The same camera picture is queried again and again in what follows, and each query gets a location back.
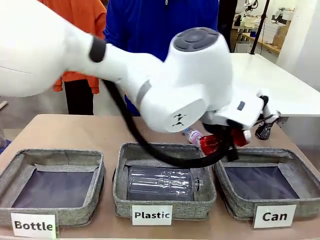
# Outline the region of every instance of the person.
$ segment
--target person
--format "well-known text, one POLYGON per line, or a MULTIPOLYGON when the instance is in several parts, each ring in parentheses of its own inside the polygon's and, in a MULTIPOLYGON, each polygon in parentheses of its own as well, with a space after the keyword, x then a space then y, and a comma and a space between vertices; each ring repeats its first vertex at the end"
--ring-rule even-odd
MULTIPOLYGON (((103 38, 106 8, 100 0, 38 0, 61 17, 83 30, 103 38)), ((99 93, 99 79, 79 72, 68 71, 53 86, 55 92, 64 90, 68 113, 93 115, 94 94, 99 93)))
MULTIPOLYGON (((217 29, 219 0, 109 0, 104 39, 131 53, 164 61, 172 38, 195 27, 217 29)), ((139 111, 124 97, 134 116, 139 111)))
POLYGON ((219 14, 218 14, 218 32, 224 36, 226 44, 231 52, 231 29, 232 25, 240 26, 240 19, 237 17, 237 21, 234 23, 238 0, 220 0, 219 2, 219 14))

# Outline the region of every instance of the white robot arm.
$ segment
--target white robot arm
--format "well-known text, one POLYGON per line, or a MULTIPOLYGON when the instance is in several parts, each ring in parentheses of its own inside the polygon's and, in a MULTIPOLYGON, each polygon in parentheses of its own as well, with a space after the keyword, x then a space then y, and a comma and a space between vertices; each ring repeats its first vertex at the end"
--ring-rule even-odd
POLYGON ((246 0, 245 1, 245 11, 252 11, 253 9, 256 9, 259 6, 258 0, 246 0))
POLYGON ((65 71, 82 72, 123 88, 146 124, 163 133, 199 119, 205 126, 249 130, 268 109, 260 96, 234 88, 227 44, 212 29, 177 34, 162 62, 107 44, 37 0, 0 5, 0 96, 39 94, 65 71))

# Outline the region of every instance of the label card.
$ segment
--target label card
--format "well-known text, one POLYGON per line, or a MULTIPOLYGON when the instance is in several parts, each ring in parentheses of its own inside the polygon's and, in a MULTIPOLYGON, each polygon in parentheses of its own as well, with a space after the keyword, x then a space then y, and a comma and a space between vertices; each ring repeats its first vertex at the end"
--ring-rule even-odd
POLYGON ((56 236, 56 216, 11 213, 13 233, 18 237, 50 238, 56 236))
POLYGON ((132 225, 171 225, 172 205, 132 205, 132 225))
POLYGON ((297 205, 257 206, 254 229, 290 227, 297 205))

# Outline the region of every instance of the crushed plastic bottle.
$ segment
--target crushed plastic bottle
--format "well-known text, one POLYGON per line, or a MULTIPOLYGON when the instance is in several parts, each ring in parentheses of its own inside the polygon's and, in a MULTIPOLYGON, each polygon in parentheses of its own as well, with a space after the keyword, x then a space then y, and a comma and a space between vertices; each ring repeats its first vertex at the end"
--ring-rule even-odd
POLYGON ((131 166, 127 200, 194 201, 203 184, 189 169, 131 166))
POLYGON ((203 134, 198 130, 195 130, 191 127, 186 128, 182 133, 188 138, 189 142, 195 145, 197 148, 201 149, 200 138, 203 137, 203 134))

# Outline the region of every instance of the gray fabric bin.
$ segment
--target gray fabric bin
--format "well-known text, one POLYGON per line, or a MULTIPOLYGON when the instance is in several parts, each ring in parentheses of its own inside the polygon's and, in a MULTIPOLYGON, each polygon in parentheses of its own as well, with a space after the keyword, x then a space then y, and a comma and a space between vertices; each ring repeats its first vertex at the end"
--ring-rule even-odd
MULTIPOLYGON (((152 145, 174 157, 186 159, 203 157, 201 151, 191 144, 152 143, 152 145)), ((205 220, 207 218, 208 212, 217 197, 209 167, 190 169, 192 174, 200 175, 204 181, 203 189, 193 193, 194 201, 139 201, 127 200, 128 167, 131 166, 175 168, 152 158, 138 143, 128 142, 123 144, 119 151, 113 182, 115 213, 118 216, 131 218, 132 205, 172 205, 172 219, 205 220)))
POLYGON ((11 213, 53 214, 59 226, 90 222, 103 187, 103 154, 93 150, 24 149, 0 175, 0 225, 11 213))
MULTIPOLYGON (((254 217, 256 205, 290 205, 296 204, 295 218, 315 217, 320 213, 320 179, 298 155, 290 150, 279 148, 246 147, 238 149, 239 159, 227 162, 223 158, 214 165, 214 171, 218 178, 220 190, 230 215, 238 220, 251 220, 254 217), (239 189, 234 182, 232 174, 234 170, 276 168, 278 172, 274 176, 275 183, 286 189, 286 194, 279 194, 278 199, 243 198, 244 189, 239 189)), ((268 175, 262 175, 265 184, 268 183, 268 175)), ((277 191, 260 186, 260 192, 277 195, 277 191)))

